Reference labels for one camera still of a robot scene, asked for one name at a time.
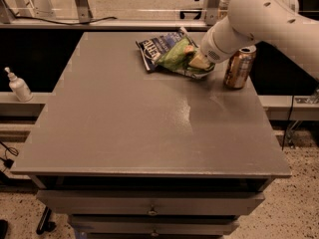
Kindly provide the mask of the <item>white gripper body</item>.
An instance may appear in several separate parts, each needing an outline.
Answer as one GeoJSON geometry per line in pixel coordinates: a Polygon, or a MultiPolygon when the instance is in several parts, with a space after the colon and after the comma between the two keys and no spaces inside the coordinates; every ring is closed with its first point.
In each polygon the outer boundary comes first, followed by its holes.
{"type": "Polygon", "coordinates": [[[232,28],[210,28],[203,36],[200,51],[213,63],[221,63],[236,51],[232,28]]]}

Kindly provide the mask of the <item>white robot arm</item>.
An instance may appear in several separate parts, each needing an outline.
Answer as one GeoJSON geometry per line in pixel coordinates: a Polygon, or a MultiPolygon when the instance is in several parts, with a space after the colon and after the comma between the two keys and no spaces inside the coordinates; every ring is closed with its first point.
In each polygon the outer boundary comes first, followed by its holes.
{"type": "Polygon", "coordinates": [[[226,16],[205,33],[190,63],[206,70],[243,47],[266,42],[318,78],[319,21],[291,9],[295,1],[230,0],[226,16]]]}

